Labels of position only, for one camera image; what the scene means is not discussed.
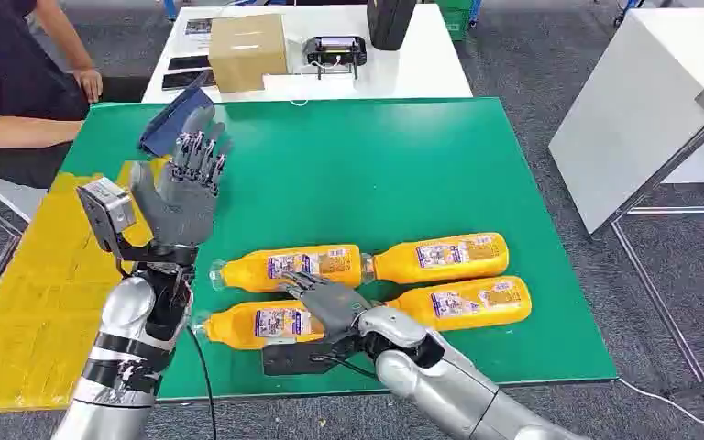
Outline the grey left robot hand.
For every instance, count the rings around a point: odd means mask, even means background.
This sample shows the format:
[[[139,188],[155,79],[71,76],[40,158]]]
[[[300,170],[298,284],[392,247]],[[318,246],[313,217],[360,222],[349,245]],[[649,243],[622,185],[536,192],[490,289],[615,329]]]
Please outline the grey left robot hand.
[[[131,166],[130,193],[156,244],[197,247],[212,234],[230,150],[229,142],[218,144],[225,129],[215,121],[214,106],[197,107],[185,119],[158,181],[146,161]]]

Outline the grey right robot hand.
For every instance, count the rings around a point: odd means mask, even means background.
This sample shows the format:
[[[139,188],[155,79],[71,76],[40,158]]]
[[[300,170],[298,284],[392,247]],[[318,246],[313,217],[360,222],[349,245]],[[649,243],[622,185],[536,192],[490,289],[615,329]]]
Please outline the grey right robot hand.
[[[280,290],[299,300],[324,328],[322,341],[335,344],[360,339],[359,317],[372,305],[355,289],[305,272],[285,272]]]

